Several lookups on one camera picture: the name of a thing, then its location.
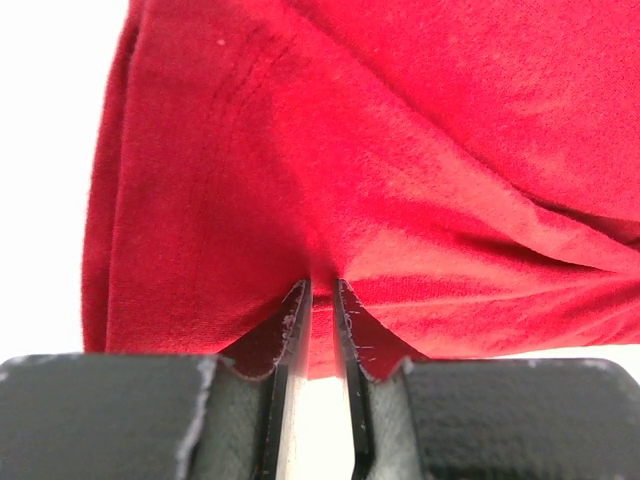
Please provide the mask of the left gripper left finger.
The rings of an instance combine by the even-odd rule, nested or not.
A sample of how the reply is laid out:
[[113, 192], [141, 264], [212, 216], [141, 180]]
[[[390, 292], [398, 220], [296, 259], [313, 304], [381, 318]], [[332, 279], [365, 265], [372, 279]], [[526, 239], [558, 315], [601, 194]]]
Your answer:
[[283, 479], [311, 284], [217, 354], [43, 354], [1, 366], [5, 479]]

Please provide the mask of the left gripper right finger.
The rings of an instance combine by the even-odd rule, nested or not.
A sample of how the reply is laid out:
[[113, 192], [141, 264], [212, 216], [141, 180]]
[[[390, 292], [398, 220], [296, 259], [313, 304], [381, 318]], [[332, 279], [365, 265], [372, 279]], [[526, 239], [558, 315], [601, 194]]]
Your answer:
[[639, 386], [596, 358], [436, 360], [334, 285], [356, 479], [635, 479]]

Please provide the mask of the dark red t-shirt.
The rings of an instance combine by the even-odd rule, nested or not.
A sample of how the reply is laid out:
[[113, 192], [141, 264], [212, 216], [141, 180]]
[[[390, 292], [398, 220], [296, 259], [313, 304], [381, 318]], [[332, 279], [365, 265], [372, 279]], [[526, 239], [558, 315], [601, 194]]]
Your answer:
[[313, 283], [421, 353], [639, 339], [635, 1], [133, 1], [82, 265], [88, 352], [211, 353]]

